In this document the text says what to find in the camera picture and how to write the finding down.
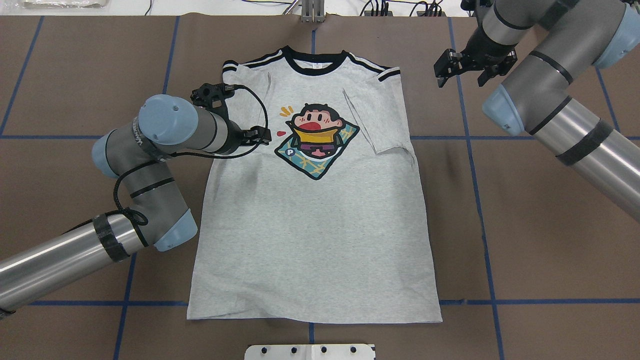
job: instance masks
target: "cartoon print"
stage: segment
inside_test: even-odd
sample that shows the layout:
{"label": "cartoon print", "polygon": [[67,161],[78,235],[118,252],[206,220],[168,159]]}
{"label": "cartoon print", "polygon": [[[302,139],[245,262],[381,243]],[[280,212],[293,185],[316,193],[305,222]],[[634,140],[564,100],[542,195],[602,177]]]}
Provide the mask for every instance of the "cartoon print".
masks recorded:
{"label": "cartoon print", "polygon": [[[291,106],[283,107],[280,116],[292,113]],[[313,180],[324,176],[360,130],[327,104],[305,104],[285,123],[292,134],[275,153]]]}

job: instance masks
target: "boy's black hair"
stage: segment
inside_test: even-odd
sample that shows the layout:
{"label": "boy's black hair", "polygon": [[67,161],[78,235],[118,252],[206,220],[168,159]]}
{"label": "boy's black hair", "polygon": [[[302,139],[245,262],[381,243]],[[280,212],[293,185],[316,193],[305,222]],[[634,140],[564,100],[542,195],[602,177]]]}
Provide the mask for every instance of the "boy's black hair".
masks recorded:
{"label": "boy's black hair", "polygon": [[338,114],[337,111],[335,111],[333,108],[329,107],[327,104],[306,104],[305,103],[305,107],[302,108],[302,110],[300,110],[300,113],[297,113],[295,115],[293,115],[292,119],[295,119],[296,117],[299,116],[304,116],[304,114],[307,111],[327,111],[329,113],[329,116],[331,116],[331,121],[336,121],[338,119],[340,120],[344,120],[340,114]]}

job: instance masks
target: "black collar trim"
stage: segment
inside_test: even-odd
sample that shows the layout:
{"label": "black collar trim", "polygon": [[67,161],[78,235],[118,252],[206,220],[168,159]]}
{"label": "black collar trim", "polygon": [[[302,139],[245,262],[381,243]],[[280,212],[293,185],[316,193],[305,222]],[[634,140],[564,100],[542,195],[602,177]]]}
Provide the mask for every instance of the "black collar trim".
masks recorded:
{"label": "black collar trim", "polygon": [[[305,54],[299,53],[294,49],[291,49],[289,46],[285,46],[281,49],[282,54],[284,55],[285,60],[289,66],[295,70],[296,72],[308,75],[308,76],[318,76],[325,75],[339,68],[340,65],[347,58],[348,54],[346,51],[342,51],[339,54]],[[331,63],[327,67],[323,67],[321,69],[309,69],[300,67],[295,60],[299,61],[307,61],[311,63]]]}

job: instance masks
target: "light blue joint cap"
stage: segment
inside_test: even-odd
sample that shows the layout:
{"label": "light blue joint cap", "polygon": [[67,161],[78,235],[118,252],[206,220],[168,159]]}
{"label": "light blue joint cap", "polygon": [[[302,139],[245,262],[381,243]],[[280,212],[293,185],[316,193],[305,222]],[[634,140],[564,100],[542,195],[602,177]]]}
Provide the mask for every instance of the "light blue joint cap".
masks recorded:
{"label": "light blue joint cap", "polygon": [[95,166],[100,169],[105,176],[118,179],[118,175],[113,172],[109,166],[109,162],[107,161],[107,140],[113,131],[115,131],[115,129],[111,130],[107,135],[104,135],[100,140],[95,142],[91,149],[91,157],[93,158]]}
{"label": "light blue joint cap", "polygon": [[599,69],[605,69],[617,63],[640,43],[640,14],[630,6],[625,6],[627,8],[618,30],[602,55],[593,63],[593,66]]}
{"label": "light blue joint cap", "polygon": [[138,124],[149,140],[160,145],[176,145],[185,142],[196,131],[198,113],[183,98],[153,95],[140,108]]}
{"label": "light blue joint cap", "polygon": [[520,114],[502,84],[482,104],[482,111],[511,136],[516,136],[524,131]]}
{"label": "light blue joint cap", "polygon": [[188,209],[154,246],[159,251],[167,251],[196,236],[197,232],[196,220],[193,220],[191,209]]}

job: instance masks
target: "blue tape line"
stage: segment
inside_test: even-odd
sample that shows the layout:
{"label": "blue tape line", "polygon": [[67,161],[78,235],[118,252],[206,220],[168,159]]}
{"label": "blue tape line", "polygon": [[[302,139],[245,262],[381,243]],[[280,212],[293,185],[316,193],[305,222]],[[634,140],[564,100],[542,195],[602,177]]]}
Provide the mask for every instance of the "blue tape line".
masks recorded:
{"label": "blue tape line", "polygon": [[96,140],[100,135],[0,135],[2,139],[21,140]]}
{"label": "blue tape line", "polygon": [[173,37],[171,39],[171,48],[169,49],[169,60],[166,63],[166,72],[164,73],[164,85],[162,87],[162,93],[166,94],[166,88],[169,86],[169,75],[171,74],[171,63],[173,61],[173,50],[175,49],[175,38],[178,35],[178,25],[180,25],[180,17],[175,17],[175,23],[173,25]]}
{"label": "blue tape line", "polygon": [[37,300],[29,306],[123,306],[119,300]]}
{"label": "blue tape line", "polygon": [[456,136],[456,135],[414,135],[410,136],[411,140],[535,140],[533,136],[490,136],[490,135],[470,135],[470,136]]}
{"label": "blue tape line", "polygon": [[131,283],[133,282],[133,270],[136,267],[137,254],[131,256],[129,264],[129,275],[127,276],[127,287],[124,291],[124,303],[122,304],[122,312],[120,313],[120,325],[118,326],[118,337],[116,338],[116,347],[113,351],[113,360],[118,360],[120,356],[120,345],[122,344],[122,335],[124,333],[124,324],[127,319],[127,308],[129,307],[129,295],[131,294]]}
{"label": "blue tape line", "polygon": [[496,300],[498,305],[540,305],[540,304],[640,304],[640,299],[509,299]]}
{"label": "blue tape line", "polygon": [[311,345],[316,343],[316,327],[312,322],[309,323],[309,343]]}
{"label": "blue tape line", "polygon": [[[538,304],[640,304],[640,298],[611,298],[611,299],[497,299],[498,305],[538,305]],[[120,300],[37,300],[29,306],[123,306]],[[441,306],[462,305],[491,305],[491,300],[440,300]],[[127,306],[189,306],[188,302],[179,300],[139,300],[129,301]]]}
{"label": "blue tape line", "polygon": [[[447,18],[449,21],[449,36],[451,37],[451,46],[455,49],[456,43],[453,35],[453,23],[451,18]],[[491,260],[489,258],[489,246],[486,242],[486,231],[484,229],[484,216],[482,214],[482,204],[480,202],[480,193],[478,190],[478,183],[476,177],[476,165],[474,163],[473,149],[471,148],[471,138],[469,136],[469,126],[467,122],[467,110],[465,108],[465,98],[462,94],[462,82],[460,81],[460,76],[456,75],[456,81],[458,82],[458,97],[460,100],[460,110],[462,112],[462,123],[465,126],[465,136],[467,138],[467,154],[469,157],[469,166],[471,167],[471,178],[474,185],[474,195],[476,196],[476,209],[478,212],[478,216],[480,218],[480,227],[482,230],[482,242],[484,246],[484,264],[486,266],[486,276],[489,282],[489,294],[491,296],[492,301],[492,310],[493,310],[493,325],[495,327],[495,337],[498,344],[498,355],[500,356],[500,360],[504,360],[504,348],[502,346],[502,334],[500,332],[500,319],[498,317],[498,306],[495,303],[495,290],[493,287],[493,274],[491,271]]]}
{"label": "blue tape line", "polygon": [[311,31],[311,53],[312,54],[316,53],[316,31],[315,30]]}
{"label": "blue tape line", "polygon": [[128,306],[189,306],[188,302],[184,301],[162,301],[162,300],[143,300],[143,301],[129,301]]}
{"label": "blue tape line", "polygon": [[468,301],[465,299],[460,300],[440,300],[440,306],[447,305],[465,305]]}
{"label": "blue tape line", "polygon": [[596,75],[598,75],[598,81],[600,82],[600,87],[602,88],[602,92],[604,93],[604,99],[607,101],[607,107],[609,107],[609,114],[611,114],[611,120],[613,120],[613,126],[620,132],[620,125],[618,125],[618,119],[616,118],[616,114],[613,112],[613,106],[611,105],[611,100],[609,98],[609,93],[607,91],[607,87],[604,85],[604,79],[602,78],[602,74],[600,73],[600,69],[596,69]]}
{"label": "blue tape line", "polygon": [[27,64],[29,63],[29,59],[31,58],[31,53],[33,52],[33,48],[36,45],[36,39],[38,38],[38,34],[40,34],[40,28],[42,28],[43,21],[44,21],[44,16],[41,16],[40,21],[38,21],[38,26],[36,27],[36,32],[33,34],[33,39],[31,39],[31,45],[29,45],[29,51],[27,51],[27,56],[24,57],[24,63],[22,63],[22,68],[20,69],[18,80],[16,80],[15,82],[15,87],[13,88],[13,93],[11,94],[11,98],[9,99],[9,104],[6,106],[4,118],[2,119],[2,124],[0,124],[0,135],[2,135],[2,133],[4,132],[4,127],[6,126],[6,122],[9,121],[9,114],[11,113],[11,108],[13,107],[13,101],[15,100],[15,96],[18,94],[18,88],[20,87],[20,83],[22,82],[24,71],[27,69]]}

